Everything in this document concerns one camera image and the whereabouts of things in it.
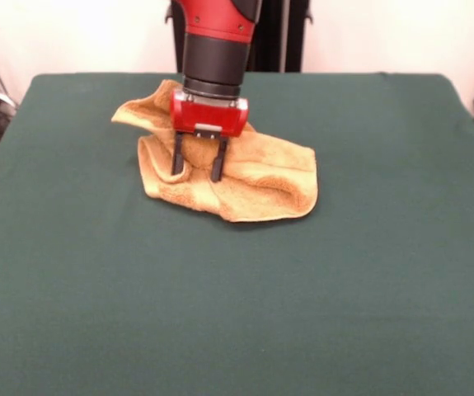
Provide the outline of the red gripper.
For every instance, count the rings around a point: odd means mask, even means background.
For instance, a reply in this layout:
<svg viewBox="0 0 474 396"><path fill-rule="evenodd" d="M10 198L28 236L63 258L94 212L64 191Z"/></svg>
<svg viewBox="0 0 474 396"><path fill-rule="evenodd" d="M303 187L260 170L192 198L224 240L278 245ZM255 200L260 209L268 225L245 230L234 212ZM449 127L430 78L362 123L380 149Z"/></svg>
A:
<svg viewBox="0 0 474 396"><path fill-rule="evenodd" d="M249 104L247 99L241 97L234 100L214 99L177 88L171 96L170 112L176 131L171 173L180 174L184 167L184 133L210 139L239 137L247 123ZM222 179L228 138L219 140L210 176L212 182L220 182Z"/></svg>

